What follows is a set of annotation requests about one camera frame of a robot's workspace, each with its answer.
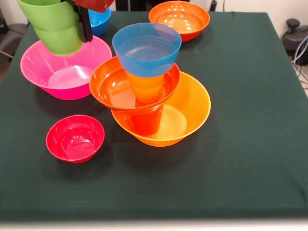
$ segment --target plastic cup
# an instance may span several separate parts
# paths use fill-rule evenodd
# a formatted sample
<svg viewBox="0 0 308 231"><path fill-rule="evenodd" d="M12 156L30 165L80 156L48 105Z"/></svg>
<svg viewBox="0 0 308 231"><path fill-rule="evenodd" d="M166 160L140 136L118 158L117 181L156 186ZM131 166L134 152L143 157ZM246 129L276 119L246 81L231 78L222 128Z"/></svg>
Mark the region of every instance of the plastic cup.
<svg viewBox="0 0 308 231"><path fill-rule="evenodd" d="M159 129L162 112L163 105L159 105L151 112L131 115L131 122L136 132L143 136L156 133Z"/></svg>
<svg viewBox="0 0 308 231"><path fill-rule="evenodd" d="M137 23L119 30L112 45L124 70L134 76L157 77L174 65L182 40L163 24Z"/></svg>
<svg viewBox="0 0 308 231"><path fill-rule="evenodd" d="M78 15L68 2L60 0L18 0L38 38L55 55L79 51Z"/></svg>
<svg viewBox="0 0 308 231"><path fill-rule="evenodd" d="M110 8L107 8L107 10L104 13L99 13L92 10L88 10L88 12L93 35L98 37L102 36L110 20L111 16Z"/></svg>
<svg viewBox="0 0 308 231"><path fill-rule="evenodd" d="M159 98L164 83L164 75L151 78L134 76L128 72L127 75L131 88L139 101L151 103Z"/></svg>

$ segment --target blue cup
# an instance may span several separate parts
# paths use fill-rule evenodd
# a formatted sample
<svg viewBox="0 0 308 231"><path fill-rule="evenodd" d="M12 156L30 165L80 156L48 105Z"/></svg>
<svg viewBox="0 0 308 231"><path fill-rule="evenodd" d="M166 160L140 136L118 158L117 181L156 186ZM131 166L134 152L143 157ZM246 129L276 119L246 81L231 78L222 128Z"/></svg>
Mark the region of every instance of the blue cup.
<svg viewBox="0 0 308 231"><path fill-rule="evenodd" d="M180 34L163 24L137 23L119 30L112 46L128 73L156 77L174 65L182 44Z"/></svg>
<svg viewBox="0 0 308 231"><path fill-rule="evenodd" d="M88 10L88 12L90 17L92 34L98 37L102 36L109 23L109 19L111 16L110 8L107 8L105 13L99 13L92 10Z"/></svg>

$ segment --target bowl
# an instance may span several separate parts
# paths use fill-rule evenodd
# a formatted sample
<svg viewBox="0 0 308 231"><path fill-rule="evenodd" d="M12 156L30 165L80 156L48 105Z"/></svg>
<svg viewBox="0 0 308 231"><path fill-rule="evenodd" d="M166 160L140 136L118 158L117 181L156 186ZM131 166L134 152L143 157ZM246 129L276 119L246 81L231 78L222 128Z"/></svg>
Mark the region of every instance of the bowl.
<svg viewBox="0 0 308 231"><path fill-rule="evenodd" d="M153 111L175 92L180 81L180 70L176 64L164 74L159 98L151 103L136 99L130 80L117 56L101 64L90 80L92 95L104 106L127 114L142 114Z"/></svg>
<svg viewBox="0 0 308 231"><path fill-rule="evenodd" d="M131 116L112 111L116 122L141 142L166 147L180 142L196 132L207 120L211 100L205 87L194 77L181 72L181 79L174 94L163 105L158 132L143 136L136 132Z"/></svg>
<svg viewBox="0 0 308 231"><path fill-rule="evenodd" d="M107 8L104 13L99 13L93 10L88 10L88 12L90 17L92 34L98 37L102 36L109 23L109 19L111 16L110 8Z"/></svg>
<svg viewBox="0 0 308 231"><path fill-rule="evenodd" d="M156 77L168 72L175 63L181 43L176 30L157 23L127 26L112 39L124 70L138 77Z"/></svg>
<svg viewBox="0 0 308 231"><path fill-rule="evenodd" d="M87 115L73 115L58 121L49 130L46 145L56 158L80 164L100 149L105 132L100 122Z"/></svg>
<svg viewBox="0 0 308 231"><path fill-rule="evenodd" d="M38 41L29 47L20 61L27 80L62 100L76 100L90 95L89 81L93 71L111 57L107 43L98 37L84 43L70 56L51 54Z"/></svg>
<svg viewBox="0 0 308 231"><path fill-rule="evenodd" d="M210 15L201 6L186 1L167 1L153 7L150 22L174 28L183 42L197 37L209 24Z"/></svg>

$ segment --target large orange bowl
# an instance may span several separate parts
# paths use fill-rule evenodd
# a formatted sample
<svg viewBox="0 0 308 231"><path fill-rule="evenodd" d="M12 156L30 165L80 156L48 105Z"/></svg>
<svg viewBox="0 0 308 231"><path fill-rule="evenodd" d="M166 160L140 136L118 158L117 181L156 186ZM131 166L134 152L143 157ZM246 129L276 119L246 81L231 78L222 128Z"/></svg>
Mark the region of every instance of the large orange bowl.
<svg viewBox="0 0 308 231"><path fill-rule="evenodd" d="M129 114L144 114L159 108L175 92L180 81L179 67L173 67L164 74L163 87L158 99L151 103L137 100L126 71L117 56L101 64L92 74L90 91L104 106L114 111Z"/></svg>
<svg viewBox="0 0 308 231"><path fill-rule="evenodd" d="M186 42L197 37L209 24L210 15L201 6L186 1L167 1L158 4L149 14L151 23L172 27Z"/></svg>
<svg viewBox="0 0 308 231"><path fill-rule="evenodd" d="M136 132L130 115L112 111L116 122L141 142L154 147L171 146L197 131L210 114L211 100L197 79L184 72L180 74L178 88L163 106L158 132L142 136Z"/></svg>

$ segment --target stacked cups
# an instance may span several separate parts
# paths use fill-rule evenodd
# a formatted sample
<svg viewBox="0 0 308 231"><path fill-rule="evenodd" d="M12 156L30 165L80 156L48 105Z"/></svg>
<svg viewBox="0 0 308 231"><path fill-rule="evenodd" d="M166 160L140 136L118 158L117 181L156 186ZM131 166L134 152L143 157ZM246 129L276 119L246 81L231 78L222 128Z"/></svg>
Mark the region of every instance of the stacked cups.
<svg viewBox="0 0 308 231"><path fill-rule="evenodd" d="M179 33L163 24L138 23L118 31L112 45L136 95L136 107L159 100L165 90L165 74L175 65L180 50ZM147 111L131 114L138 133L151 135L157 132L163 101Z"/></svg>

